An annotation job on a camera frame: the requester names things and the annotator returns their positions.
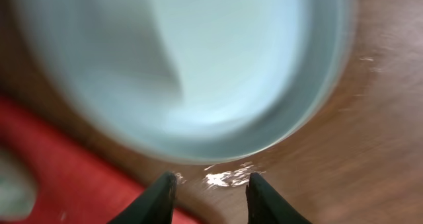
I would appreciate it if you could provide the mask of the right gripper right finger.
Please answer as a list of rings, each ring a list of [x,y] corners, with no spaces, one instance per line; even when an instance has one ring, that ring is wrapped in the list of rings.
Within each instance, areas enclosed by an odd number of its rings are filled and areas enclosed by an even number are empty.
[[[311,224],[257,172],[246,187],[248,224]]]

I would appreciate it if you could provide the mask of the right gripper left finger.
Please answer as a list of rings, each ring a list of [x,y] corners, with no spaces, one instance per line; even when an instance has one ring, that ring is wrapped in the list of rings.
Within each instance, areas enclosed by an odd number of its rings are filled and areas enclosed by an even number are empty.
[[[165,172],[108,224],[171,224],[176,176]]]

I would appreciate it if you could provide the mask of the pale green plate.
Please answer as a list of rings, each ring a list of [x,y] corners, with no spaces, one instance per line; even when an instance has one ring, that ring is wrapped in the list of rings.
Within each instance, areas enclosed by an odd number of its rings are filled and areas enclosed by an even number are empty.
[[[35,206],[37,193],[38,183],[27,166],[1,148],[1,220],[26,219]]]

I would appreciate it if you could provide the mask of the light blue plate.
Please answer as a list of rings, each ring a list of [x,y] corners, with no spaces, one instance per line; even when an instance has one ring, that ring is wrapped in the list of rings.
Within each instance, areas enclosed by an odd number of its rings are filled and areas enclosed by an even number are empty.
[[[88,123],[178,163],[235,161],[305,125],[341,76],[356,0],[11,0]]]

